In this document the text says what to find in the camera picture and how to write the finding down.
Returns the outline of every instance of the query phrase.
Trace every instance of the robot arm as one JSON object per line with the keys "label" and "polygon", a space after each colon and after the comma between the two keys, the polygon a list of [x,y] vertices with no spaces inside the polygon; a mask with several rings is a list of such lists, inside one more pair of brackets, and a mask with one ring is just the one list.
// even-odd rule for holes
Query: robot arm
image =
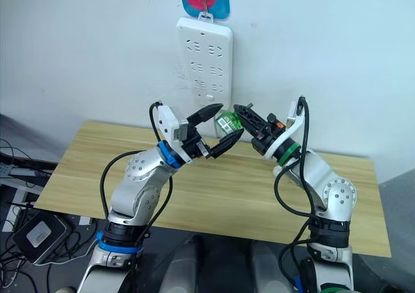
{"label": "robot arm", "polygon": [[300,279],[304,292],[321,292],[337,287],[353,290],[352,249],[349,245],[350,219],[357,193],[353,184],[337,175],[315,152],[307,150],[300,172],[301,145],[291,135],[304,123],[304,98],[291,105],[287,126],[270,113],[262,119],[252,105],[235,105],[242,126],[253,136],[253,147],[265,157],[274,157],[288,169],[287,174],[298,186],[306,184],[311,194],[315,217],[309,221],[307,244],[311,257],[301,263]]}
{"label": "robot arm", "polygon": [[152,216],[161,188],[180,167],[192,164],[194,158],[217,158],[223,154],[243,132],[242,129],[229,134],[210,148],[196,126],[220,111],[221,104],[206,106],[188,118],[161,103],[156,107],[165,140],[154,148],[138,152],[127,163],[124,178],[111,197],[106,228],[97,234],[98,245],[78,292],[129,291],[131,277],[127,277],[128,270],[135,265],[142,250],[142,236],[148,236],[147,230],[155,219]]}

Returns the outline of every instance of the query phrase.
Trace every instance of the white power strip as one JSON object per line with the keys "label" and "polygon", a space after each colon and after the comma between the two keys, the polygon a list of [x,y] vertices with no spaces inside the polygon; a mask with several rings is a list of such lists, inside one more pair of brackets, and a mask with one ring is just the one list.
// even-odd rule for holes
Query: white power strip
{"label": "white power strip", "polygon": [[227,110],[231,101],[232,31],[191,18],[179,19],[176,28],[194,101],[199,106],[222,103]]}

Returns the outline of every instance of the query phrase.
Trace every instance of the white wall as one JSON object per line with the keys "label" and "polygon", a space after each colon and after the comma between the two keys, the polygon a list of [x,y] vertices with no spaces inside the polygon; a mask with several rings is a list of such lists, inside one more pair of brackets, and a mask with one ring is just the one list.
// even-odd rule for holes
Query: white wall
{"label": "white wall", "polygon": [[[56,144],[86,119],[149,126],[158,99],[195,109],[180,0],[0,4],[0,112]],[[231,0],[226,24],[233,102],[284,119],[306,95],[311,147],[373,158],[380,182],[415,167],[415,0]]]}

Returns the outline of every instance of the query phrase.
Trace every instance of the wooden tabletop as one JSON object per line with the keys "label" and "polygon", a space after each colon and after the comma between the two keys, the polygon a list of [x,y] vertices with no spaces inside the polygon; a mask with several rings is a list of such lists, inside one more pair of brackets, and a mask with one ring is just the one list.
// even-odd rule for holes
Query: wooden tabletop
{"label": "wooden tabletop", "polygon": [[[210,145],[214,139],[206,139]],[[67,149],[36,207],[63,213],[104,218],[99,195],[102,170],[115,156],[154,147],[152,130],[85,122]],[[372,160],[320,154],[335,172],[353,182],[357,203],[351,218],[350,243],[354,253],[390,257],[390,247]],[[122,180],[123,158],[106,179],[108,204]],[[155,226],[289,243],[304,218],[284,210],[274,196],[272,169],[249,143],[237,143],[217,159],[196,159],[173,177],[171,201]],[[162,190],[160,203],[167,193]],[[280,182],[283,199],[295,209],[309,211],[303,190],[288,178]]]}

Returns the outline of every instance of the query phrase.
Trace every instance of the power strip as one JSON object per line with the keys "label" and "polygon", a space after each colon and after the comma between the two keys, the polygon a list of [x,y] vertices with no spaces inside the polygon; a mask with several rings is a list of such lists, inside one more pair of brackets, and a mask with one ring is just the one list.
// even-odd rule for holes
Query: power strip
{"label": "power strip", "polygon": [[230,28],[212,21],[181,18],[178,45],[184,58],[193,100],[199,106],[231,101],[232,45]]}

